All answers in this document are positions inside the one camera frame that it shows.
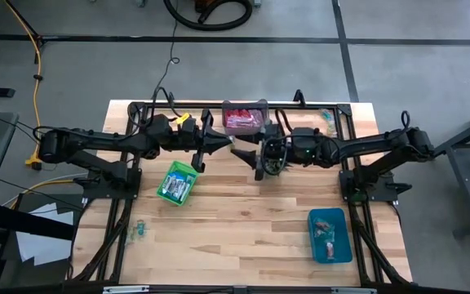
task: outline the blue plastic container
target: blue plastic container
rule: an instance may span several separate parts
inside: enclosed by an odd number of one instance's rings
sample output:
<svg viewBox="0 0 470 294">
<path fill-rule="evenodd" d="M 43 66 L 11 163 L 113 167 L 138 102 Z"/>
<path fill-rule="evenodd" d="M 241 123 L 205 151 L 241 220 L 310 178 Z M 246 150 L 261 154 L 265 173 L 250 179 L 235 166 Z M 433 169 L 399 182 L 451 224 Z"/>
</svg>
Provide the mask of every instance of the blue plastic container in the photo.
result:
<svg viewBox="0 0 470 294">
<path fill-rule="evenodd" d="M 315 238 L 316 219 L 323 219 L 335 226 L 335 241 L 333 242 L 333 259 L 327 258 L 326 242 L 323 238 Z M 311 250 L 313 259 L 322 264 L 335 264 L 351 262 L 351 244 L 349 243 L 348 228 L 344 211 L 340 208 L 313 209 L 308 215 L 309 240 L 311 240 Z"/>
</svg>

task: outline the gray floor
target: gray floor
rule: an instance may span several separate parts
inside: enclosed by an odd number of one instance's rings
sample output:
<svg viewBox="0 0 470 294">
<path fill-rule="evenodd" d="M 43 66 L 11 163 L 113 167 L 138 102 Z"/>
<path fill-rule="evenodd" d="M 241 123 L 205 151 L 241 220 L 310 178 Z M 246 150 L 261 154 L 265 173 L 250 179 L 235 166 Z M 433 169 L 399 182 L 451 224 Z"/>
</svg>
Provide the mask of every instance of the gray floor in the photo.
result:
<svg viewBox="0 0 470 294">
<path fill-rule="evenodd" d="M 191 11 L 180 0 L 181 11 Z M 470 0 L 341 0 L 350 38 L 470 38 Z M 159 0 L 144 9 L 133 1 L 16 2 L 41 33 L 95 33 L 168 36 L 173 20 Z M 240 13 L 221 7 L 212 20 Z M 21 33 L 0 2 L 0 32 Z M 180 26 L 178 36 L 336 37 L 330 0 L 263 0 L 241 28 L 199 33 Z M 162 74 L 167 43 L 49 43 L 38 106 L 42 123 L 100 129 L 111 99 L 146 99 Z M 372 102 L 381 131 L 399 127 L 400 112 L 426 130 L 435 145 L 470 120 L 470 47 L 351 46 L 360 101 Z M 290 100 L 301 88 L 308 100 L 348 101 L 338 45 L 178 43 L 163 85 L 177 98 Z M 34 124 L 33 49 L 28 42 L 0 41 L 0 87 L 17 90 L 0 99 L 0 110 Z M 24 186 L 80 172 L 59 165 L 30 171 L 23 161 L 33 142 L 16 133 L 0 177 Z M 470 238 L 451 230 L 470 223 L 468 200 L 460 193 L 449 163 L 406 164 L 395 171 L 414 188 L 401 197 L 406 249 L 415 282 L 470 290 Z M 0 185 L 0 203 L 19 192 Z"/>
</svg>

